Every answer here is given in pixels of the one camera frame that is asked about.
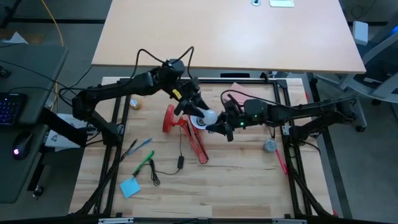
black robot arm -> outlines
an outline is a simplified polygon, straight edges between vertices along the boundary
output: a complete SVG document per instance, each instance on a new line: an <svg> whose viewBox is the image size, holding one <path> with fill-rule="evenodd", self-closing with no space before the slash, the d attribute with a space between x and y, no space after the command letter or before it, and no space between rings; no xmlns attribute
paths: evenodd
<svg viewBox="0 0 398 224"><path fill-rule="evenodd" d="M126 95L153 95L159 90L165 91L178 101L174 110L176 115L184 114L203 118L199 108L208 110L201 98L199 80L197 77L181 80L185 66L180 60L168 60L161 67L154 68L146 73L138 74L133 78L121 79L117 83L98 85L82 90L72 99L73 116L87 121L102 132L106 145L116 145L120 141L118 127L107 122L95 111L96 105L103 100Z"/></svg>
<svg viewBox="0 0 398 224"><path fill-rule="evenodd" d="M231 95L228 96L231 100L224 103L225 111L218 116L215 124L206 127L209 131L226 135L228 141L233 140L233 131L236 128L246 129L262 124L276 127L293 119L317 117L303 126L289 128L290 141L298 143L322 128L356 119L352 112L353 99L325 100L298 106L272 105L262 100L250 99L241 106Z"/></svg>

floor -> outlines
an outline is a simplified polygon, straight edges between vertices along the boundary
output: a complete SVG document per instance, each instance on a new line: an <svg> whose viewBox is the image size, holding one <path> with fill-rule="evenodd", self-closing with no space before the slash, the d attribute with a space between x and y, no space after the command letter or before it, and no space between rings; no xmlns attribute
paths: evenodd
<svg viewBox="0 0 398 224"><path fill-rule="evenodd" d="M58 0L48 1L48 5L57 18L104 19L110 2L111 0ZM32 0L22 2L17 16L46 18L47 14L40 1ZM11 23L8 27L43 33L45 35L43 44L59 45L59 37L53 24ZM102 28L102 24L60 24L65 46L70 49L58 79L64 85L74 84L90 67ZM78 86L95 85L105 76L129 76L131 71L130 68L94 67ZM199 77L218 77L221 72L192 70L192 73ZM251 72L252 77L259 75L259 72ZM289 77L303 78L305 89L310 93L306 75L291 74ZM341 94L321 82L318 83L318 90L322 99L336 98ZM368 127L364 133L357 133L352 126L334 125L330 128L351 213L356 219L396 223L398 221L396 212L398 211L396 172L398 121L387 103L373 106L366 98L362 98L361 103L368 120ZM62 103L59 105L60 112L71 112L68 106ZM322 150L323 168L331 202L335 210L341 214L322 142L320 139L318 144ZM45 161L51 166L46 167L40 180L40 184L45 187L43 196L36 200L31 193L23 192L15 204L0 205L0 220L65 215L68 212L82 154L81 149L50 154Z"/></svg>

wooden table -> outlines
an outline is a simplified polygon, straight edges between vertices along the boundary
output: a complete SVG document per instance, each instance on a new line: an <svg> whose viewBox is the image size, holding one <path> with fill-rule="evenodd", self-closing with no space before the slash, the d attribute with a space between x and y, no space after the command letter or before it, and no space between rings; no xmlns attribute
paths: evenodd
<svg viewBox="0 0 398 224"><path fill-rule="evenodd" d="M94 65L135 64L146 49L161 60L195 47L192 67L233 70L364 73L338 0L115 0ZM188 56L183 60L188 64ZM145 53L141 66L158 66Z"/></svg>
<svg viewBox="0 0 398 224"><path fill-rule="evenodd" d="M116 80L119 78L106 77L103 79L103 84L114 83ZM291 104L307 103L302 80L287 79L287 83ZM257 96L275 100L273 87L270 85L243 86ZM226 84L202 84L202 97L209 107L219 113L222 109L220 93L229 87L230 85ZM270 138L269 131L264 126L249 127L247 130L237 129L234 132L233 142L227 142L226 137L220 134L202 132L201 136L210 158L206 164L198 162L193 149L183 136L181 143L182 154L185 157L183 169L171 176L158 174L161 184L155 187L150 179L150 169L146 166L137 176L141 191L125 199L119 184L132 177L134 169L151 150L155 151L153 160L156 169L168 173L177 170L177 158L180 154L178 127L173 127L169 134L162 132L166 107L168 104L176 105L176 102L169 99L162 91L142 99L144 104L141 110L129 111L122 153L136 138L139 140L137 144L148 138L153 138L153 141L125 158L120 164L112 207L113 214L123 212L124 217L174 218L282 218L285 213L293 214L287 176L282 172L276 154L265 153L262 149L264 141ZM113 105L114 100L102 101L96 110L110 121ZM296 124L308 121L309 118L300 119ZM276 129L275 140L284 158L279 128ZM302 146L300 150L308 188L324 208L331 212L320 155L312 146ZM102 143L93 144L85 149L70 212L81 208L97 187L104 151L105 146ZM104 194L103 209L107 196ZM304 211L300 191L298 199Z"/></svg>

